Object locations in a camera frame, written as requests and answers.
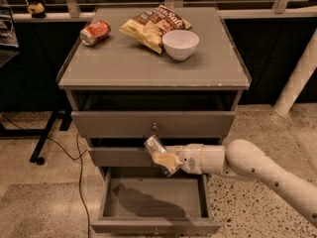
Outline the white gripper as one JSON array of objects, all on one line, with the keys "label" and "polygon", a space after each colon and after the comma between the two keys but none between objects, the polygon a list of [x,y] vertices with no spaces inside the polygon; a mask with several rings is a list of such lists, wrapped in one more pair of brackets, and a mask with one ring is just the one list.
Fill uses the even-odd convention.
[{"label": "white gripper", "polygon": [[202,144],[189,144],[185,146],[165,146],[168,152],[175,153],[160,153],[154,152],[152,154],[153,161],[161,166],[176,169],[180,168],[192,175],[202,175],[201,167],[201,151],[203,149]]}]

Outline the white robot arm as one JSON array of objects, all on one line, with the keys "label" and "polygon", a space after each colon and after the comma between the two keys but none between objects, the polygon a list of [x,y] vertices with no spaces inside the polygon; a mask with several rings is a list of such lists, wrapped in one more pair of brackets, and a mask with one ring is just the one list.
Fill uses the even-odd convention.
[{"label": "white robot arm", "polygon": [[249,141],[238,139],[227,148],[203,144],[165,147],[156,135],[145,146],[167,177],[182,169],[187,174],[255,179],[265,184],[317,227],[317,187],[273,161]]}]

